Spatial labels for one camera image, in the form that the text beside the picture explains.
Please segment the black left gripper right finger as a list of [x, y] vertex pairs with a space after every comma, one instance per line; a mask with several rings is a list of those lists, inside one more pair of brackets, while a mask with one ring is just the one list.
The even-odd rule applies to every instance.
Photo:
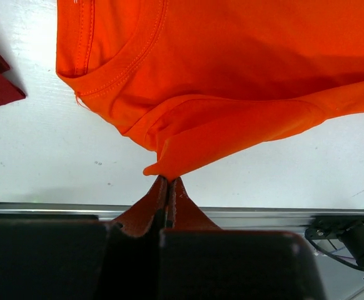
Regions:
[[169, 187], [159, 235], [160, 299], [324, 299], [310, 248], [288, 231], [224, 230]]

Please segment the orange t shirt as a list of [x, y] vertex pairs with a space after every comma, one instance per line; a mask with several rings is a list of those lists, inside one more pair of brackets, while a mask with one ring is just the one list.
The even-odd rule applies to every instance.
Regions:
[[58, 1], [56, 72], [173, 180], [364, 113], [364, 1]]

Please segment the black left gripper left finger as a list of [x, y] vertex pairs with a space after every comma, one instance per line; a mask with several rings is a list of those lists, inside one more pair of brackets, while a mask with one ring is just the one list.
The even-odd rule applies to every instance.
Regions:
[[155, 299], [167, 192], [157, 177], [110, 221], [0, 214], [0, 299]]

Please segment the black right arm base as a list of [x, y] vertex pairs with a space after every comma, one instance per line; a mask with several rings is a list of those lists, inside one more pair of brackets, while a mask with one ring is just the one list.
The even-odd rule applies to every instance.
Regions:
[[[349, 268], [364, 272], [364, 215], [317, 216], [305, 230], [305, 239], [319, 252]], [[320, 247], [319, 240], [337, 239], [353, 256], [355, 264]]]

